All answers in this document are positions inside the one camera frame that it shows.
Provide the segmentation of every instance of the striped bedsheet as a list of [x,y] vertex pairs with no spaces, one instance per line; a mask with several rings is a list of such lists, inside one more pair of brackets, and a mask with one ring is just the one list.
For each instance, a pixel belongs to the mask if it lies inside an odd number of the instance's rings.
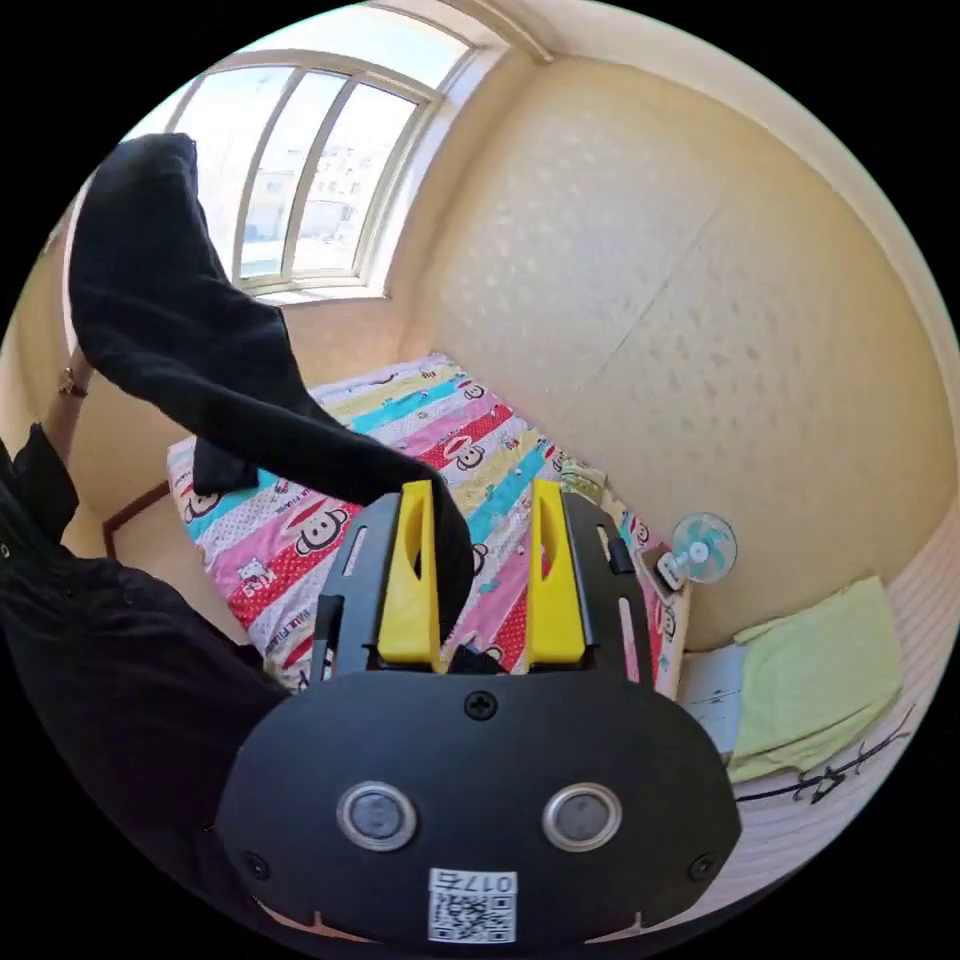
[[[468,643],[511,672],[525,669],[530,492],[558,480],[563,453],[505,400],[449,357],[433,354],[318,387],[312,396],[342,423],[430,463],[449,484],[470,528],[476,576],[447,650]],[[360,507],[259,471],[256,489],[193,492],[193,447],[170,448],[170,488],[204,568],[268,669],[290,689],[310,682],[317,596]],[[605,507],[636,556],[655,543],[616,497]],[[657,689],[676,696],[677,618],[640,577]]]

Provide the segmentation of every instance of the textured wall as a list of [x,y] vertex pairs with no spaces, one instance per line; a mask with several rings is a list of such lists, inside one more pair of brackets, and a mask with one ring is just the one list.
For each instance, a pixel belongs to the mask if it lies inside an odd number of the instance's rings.
[[563,60],[522,92],[418,322],[661,532],[733,523],[692,648],[892,578],[956,495],[934,357],[860,221],[760,128],[631,68]]

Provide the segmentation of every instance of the fan blade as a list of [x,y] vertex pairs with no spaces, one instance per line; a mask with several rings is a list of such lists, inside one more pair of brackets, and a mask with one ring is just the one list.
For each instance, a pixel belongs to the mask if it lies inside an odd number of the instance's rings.
[[712,547],[718,540],[729,540],[730,537],[725,530],[708,530],[702,537],[700,537],[700,542],[705,543],[708,547]]

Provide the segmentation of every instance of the folded towel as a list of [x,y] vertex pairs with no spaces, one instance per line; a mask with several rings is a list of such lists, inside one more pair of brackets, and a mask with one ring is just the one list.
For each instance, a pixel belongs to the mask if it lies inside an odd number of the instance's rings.
[[560,468],[560,489],[565,493],[579,493],[599,507],[603,505],[606,483],[607,475],[602,470],[588,467],[574,457],[564,457]]
[[878,577],[734,639],[747,645],[734,783],[829,759],[893,705],[903,683]]

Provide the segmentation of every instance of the label sticker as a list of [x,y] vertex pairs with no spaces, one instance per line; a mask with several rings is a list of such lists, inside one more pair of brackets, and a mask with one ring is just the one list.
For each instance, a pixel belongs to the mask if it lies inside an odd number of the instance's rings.
[[431,870],[428,939],[435,943],[514,943],[517,875]]

